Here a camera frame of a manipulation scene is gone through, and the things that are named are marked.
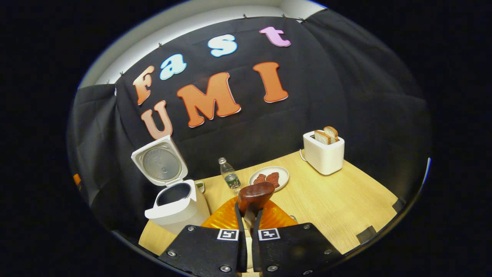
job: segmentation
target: white wall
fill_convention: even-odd
[[[325,7],[308,0],[192,0],[163,11],[113,43],[94,62],[79,88],[114,83],[141,58],[193,30],[222,21],[255,16],[307,18]]]

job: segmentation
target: letter m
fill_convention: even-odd
[[[207,94],[203,94],[194,85],[187,85],[176,93],[180,97],[186,111],[188,112],[188,126],[196,127],[205,122],[203,116],[198,114],[198,110],[202,112],[208,119],[214,118],[215,104],[217,104],[217,116],[224,117],[241,110],[232,97],[229,89],[229,73],[222,72],[213,75],[209,79]]]

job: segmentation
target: blue letter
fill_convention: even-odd
[[[183,55],[175,54],[167,58],[160,65],[160,68],[162,68],[160,78],[166,80],[171,78],[174,74],[181,73],[186,68],[186,63],[183,63]]]
[[[233,42],[236,38],[233,35],[220,35],[209,40],[208,46],[213,48],[210,54],[214,57],[228,55],[238,49],[237,43]]]

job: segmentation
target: open lid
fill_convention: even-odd
[[[183,180],[188,174],[186,163],[169,135],[134,151],[131,159],[144,176],[158,186]]]

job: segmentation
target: white rice cooker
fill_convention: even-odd
[[[145,217],[178,234],[184,226],[201,225],[210,216],[203,194],[193,180],[183,180],[188,168],[171,136],[151,142],[131,154],[133,162],[147,179],[164,187],[145,211]]]

